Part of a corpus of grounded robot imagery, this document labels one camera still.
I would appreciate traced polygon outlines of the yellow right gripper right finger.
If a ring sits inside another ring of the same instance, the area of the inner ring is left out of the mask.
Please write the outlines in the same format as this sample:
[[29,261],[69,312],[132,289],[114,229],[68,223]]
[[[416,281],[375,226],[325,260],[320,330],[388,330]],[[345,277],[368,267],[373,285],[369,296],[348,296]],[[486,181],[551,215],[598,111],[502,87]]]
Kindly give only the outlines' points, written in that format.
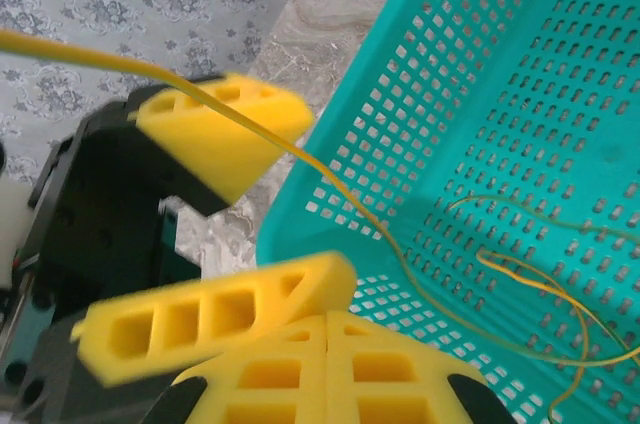
[[329,423],[513,423],[474,366],[346,311],[327,315]]

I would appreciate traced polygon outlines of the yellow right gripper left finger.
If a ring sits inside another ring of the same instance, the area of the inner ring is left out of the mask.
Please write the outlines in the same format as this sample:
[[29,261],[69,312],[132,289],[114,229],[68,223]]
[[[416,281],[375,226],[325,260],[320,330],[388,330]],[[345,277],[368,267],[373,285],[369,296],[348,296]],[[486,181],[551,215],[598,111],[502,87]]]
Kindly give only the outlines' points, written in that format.
[[326,318],[288,324],[183,371],[145,423],[322,423]]

